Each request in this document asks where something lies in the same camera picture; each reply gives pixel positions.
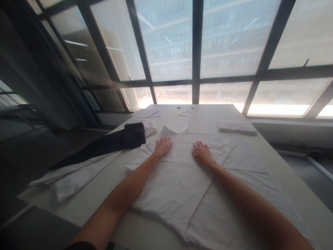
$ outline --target dark curtain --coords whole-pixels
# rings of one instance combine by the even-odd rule
[[[26,0],[3,0],[3,10],[37,64],[82,127],[94,127],[100,120],[80,89],[80,78],[67,67],[55,42]]]

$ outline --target right hand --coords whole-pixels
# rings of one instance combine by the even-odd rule
[[[197,143],[193,143],[193,146],[192,154],[199,165],[208,167],[215,162],[207,144],[204,145],[201,141],[197,141]]]

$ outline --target black sleeve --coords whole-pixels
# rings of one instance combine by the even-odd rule
[[[80,241],[69,245],[64,250],[96,250],[96,248],[89,242]]]

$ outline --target table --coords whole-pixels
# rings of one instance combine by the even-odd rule
[[[246,121],[246,118],[233,105],[168,105],[168,107],[164,110],[163,116],[155,117],[153,120],[158,132],[176,114],[187,108],[193,108],[190,111],[189,132],[218,134],[217,120]],[[124,124],[121,124],[114,131],[123,128]],[[275,176],[294,201],[322,249],[331,249],[333,245],[333,213],[260,134],[240,136],[251,145],[253,152],[264,162],[267,170]],[[155,133],[149,136],[146,142],[154,143],[158,137],[159,133]],[[29,188],[18,197],[82,227],[106,196],[127,176],[125,166],[131,163],[139,152],[140,148],[126,150],[77,195],[62,203],[57,202],[53,190],[42,187]],[[133,210],[126,212],[111,241],[130,250],[196,249],[195,246],[189,246],[185,243],[176,232],[163,222],[147,218],[147,215]]]

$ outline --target black cloth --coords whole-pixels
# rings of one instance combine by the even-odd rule
[[[28,1],[3,0],[1,7],[30,54],[81,127],[95,127],[100,120],[84,96],[82,80],[71,73],[55,42]]]
[[[146,143],[145,129],[142,123],[126,124],[125,129],[108,134],[93,141],[77,153],[53,165],[49,170],[84,162],[90,158],[123,149],[133,149]]]

